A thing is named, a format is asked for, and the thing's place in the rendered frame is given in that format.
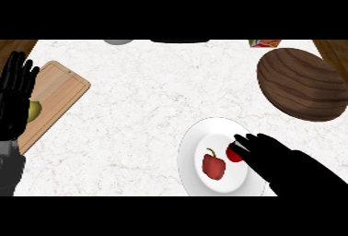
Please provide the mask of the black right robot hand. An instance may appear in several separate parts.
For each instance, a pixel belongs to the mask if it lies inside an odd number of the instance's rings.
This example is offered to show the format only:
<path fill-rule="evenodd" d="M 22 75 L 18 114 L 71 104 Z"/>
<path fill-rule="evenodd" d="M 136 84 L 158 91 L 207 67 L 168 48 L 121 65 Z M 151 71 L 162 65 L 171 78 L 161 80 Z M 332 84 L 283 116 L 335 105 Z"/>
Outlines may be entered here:
<path fill-rule="evenodd" d="M 301 150 L 264 134 L 235 135 L 235 139 L 230 150 L 279 196 L 348 197 L 348 183 Z"/>

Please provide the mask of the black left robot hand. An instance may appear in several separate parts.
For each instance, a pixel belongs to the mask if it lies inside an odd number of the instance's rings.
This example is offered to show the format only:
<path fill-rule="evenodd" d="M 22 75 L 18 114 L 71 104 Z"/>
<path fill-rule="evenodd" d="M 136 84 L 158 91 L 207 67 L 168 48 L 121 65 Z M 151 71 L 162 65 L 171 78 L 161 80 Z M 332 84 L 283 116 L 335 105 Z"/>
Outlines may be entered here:
<path fill-rule="evenodd" d="M 0 75 L 0 141 L 16 140 L 27 129 L 30 97 L 40 67 L 13 51 Z"/>

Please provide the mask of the white plate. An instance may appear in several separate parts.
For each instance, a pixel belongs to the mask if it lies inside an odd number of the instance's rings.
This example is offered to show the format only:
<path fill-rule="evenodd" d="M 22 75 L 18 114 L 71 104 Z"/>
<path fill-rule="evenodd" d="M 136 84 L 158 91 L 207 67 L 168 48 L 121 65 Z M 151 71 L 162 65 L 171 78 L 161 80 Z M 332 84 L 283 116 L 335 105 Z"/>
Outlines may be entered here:
<path fill-rule="evenodd" d="M 261 195 L 266 181 L 243 161 L 232 162 L 226 155 L 235 134 L 246 135 L 245 127 L 227 118 L 207 118 L 189 128 L 179 151 L 179 172 L 190 195 Z M 204 155 L 217 156 L 226 163 L 220 180 L 202 171 Z"/>

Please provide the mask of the dark wooden bowl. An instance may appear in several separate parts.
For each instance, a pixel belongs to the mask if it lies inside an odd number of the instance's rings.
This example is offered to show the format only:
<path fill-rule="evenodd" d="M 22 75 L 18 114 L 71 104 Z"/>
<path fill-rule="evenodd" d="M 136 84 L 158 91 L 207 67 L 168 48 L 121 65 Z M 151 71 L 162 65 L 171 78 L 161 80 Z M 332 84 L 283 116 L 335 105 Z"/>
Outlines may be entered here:
<path fill-rule="evenodd" d="M 304 50 L 269 51 L 257 64 L 257 80 L 271 105 L 298 119 L 332 121 L 348 108 L 348 87 L 339 73 Z"/>

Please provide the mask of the yellow-green pear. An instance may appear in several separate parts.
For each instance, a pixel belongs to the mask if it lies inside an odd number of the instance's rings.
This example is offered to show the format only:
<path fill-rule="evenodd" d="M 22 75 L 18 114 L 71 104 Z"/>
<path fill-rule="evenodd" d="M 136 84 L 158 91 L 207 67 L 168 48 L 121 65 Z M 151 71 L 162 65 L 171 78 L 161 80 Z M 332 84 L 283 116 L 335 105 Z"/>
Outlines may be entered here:
<path fill-rule="evenodd" d="M 43 105 L 37 101 L 30 102 L 30 108 L 28 108 L 28 118 L 27 121 L 33 122 L 36 118 L 40 116 L 43 110 Z"/>

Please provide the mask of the pale wooden cutting board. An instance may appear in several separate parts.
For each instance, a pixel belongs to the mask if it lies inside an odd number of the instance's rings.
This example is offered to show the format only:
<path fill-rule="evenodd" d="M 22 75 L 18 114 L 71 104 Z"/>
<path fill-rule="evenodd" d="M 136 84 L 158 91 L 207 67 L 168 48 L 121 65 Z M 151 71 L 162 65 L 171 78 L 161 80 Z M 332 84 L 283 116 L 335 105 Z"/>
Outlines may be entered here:
<path fill-rule="evenodd" d="M 18 139 L 21 154 L 27 153 L 90 87 L 90 82 L 58 61 L 41 67 L 31 99 L 43 105 L 43 110 Z"/>

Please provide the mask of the brown wooden panel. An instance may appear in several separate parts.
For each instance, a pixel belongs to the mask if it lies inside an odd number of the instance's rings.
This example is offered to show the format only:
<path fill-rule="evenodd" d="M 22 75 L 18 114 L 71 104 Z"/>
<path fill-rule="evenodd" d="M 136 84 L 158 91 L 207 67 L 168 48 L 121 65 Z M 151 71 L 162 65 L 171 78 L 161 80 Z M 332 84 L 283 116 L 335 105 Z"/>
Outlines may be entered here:
<path fill-rule="evenodd" d="M 0 75 L 10 53 L 13 51 L 24 52 L 25 59 L 28 59 L 36 44 L 37 40 L 0 40 Z"/>

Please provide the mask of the red bell pepper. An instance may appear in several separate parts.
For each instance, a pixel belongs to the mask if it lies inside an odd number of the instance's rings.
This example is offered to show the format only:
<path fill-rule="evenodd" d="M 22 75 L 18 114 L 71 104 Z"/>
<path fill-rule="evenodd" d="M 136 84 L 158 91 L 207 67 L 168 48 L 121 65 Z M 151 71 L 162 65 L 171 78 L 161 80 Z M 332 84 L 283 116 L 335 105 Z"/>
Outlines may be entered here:
<path fill-rule="evenodd" d="M 208 148 L 210 154 L 204 155 L 202 159 L 202 172 L 215 181 L 223 178 L 226 172 L 226 162 L 217 157 L 215 151 Z"/>

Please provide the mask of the black appliance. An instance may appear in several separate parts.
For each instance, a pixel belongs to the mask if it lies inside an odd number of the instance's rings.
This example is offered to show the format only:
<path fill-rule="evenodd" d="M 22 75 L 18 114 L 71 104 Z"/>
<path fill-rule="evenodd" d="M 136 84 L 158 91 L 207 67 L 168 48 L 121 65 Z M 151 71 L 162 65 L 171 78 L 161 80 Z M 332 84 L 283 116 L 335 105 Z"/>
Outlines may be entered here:
<path fill-rule="evenodd" d="M 171 44 L 189 44 L 189 43 L 207 43 L 210 40 L 151 40 L 158 43 L 171 43 Z"/>

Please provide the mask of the red and yellow box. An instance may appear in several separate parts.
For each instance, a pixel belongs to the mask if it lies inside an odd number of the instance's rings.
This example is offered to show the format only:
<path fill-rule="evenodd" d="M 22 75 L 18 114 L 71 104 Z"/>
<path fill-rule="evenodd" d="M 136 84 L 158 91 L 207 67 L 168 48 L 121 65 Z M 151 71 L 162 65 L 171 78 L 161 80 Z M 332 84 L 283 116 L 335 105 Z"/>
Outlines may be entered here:
<path fill-rule="evenodd" d="M 276 48 L 280 44 L 280 40 L 249 40 L 252 48 Z"/>

